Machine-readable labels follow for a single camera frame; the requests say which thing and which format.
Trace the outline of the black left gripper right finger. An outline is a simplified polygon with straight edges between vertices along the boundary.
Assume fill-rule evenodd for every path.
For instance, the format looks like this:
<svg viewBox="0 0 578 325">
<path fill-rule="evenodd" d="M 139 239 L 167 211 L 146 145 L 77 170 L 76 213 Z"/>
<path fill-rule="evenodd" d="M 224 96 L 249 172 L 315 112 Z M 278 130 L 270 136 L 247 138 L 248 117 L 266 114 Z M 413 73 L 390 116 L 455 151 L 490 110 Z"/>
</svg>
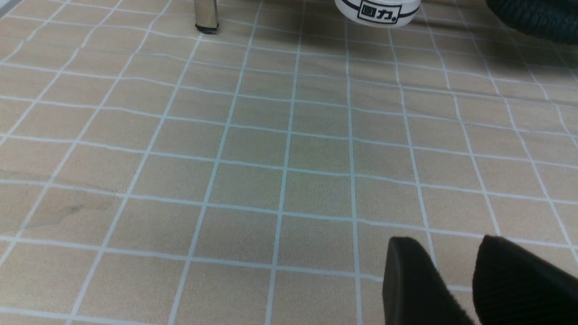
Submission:
<svg viewBox="0 0 578 325">
<path fill-rule="evenodd" d="M 483 325 L 575 325 L 578 280 L 505 238 L 486 235 L 472 280 Z"/>
</svg>

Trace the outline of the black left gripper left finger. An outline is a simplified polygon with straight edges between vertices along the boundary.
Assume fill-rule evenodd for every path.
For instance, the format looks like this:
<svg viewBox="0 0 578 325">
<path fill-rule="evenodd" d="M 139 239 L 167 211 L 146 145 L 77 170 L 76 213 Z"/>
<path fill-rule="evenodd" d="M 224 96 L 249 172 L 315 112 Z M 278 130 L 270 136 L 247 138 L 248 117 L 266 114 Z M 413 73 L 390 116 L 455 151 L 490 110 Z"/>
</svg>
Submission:
<svg viewBox="0 0 578 325">
<path fill-rule="evenodd" d="M 414 238 L 388 241 L 382 281 L 386 325 L 473 325 Z"/>
</svg>

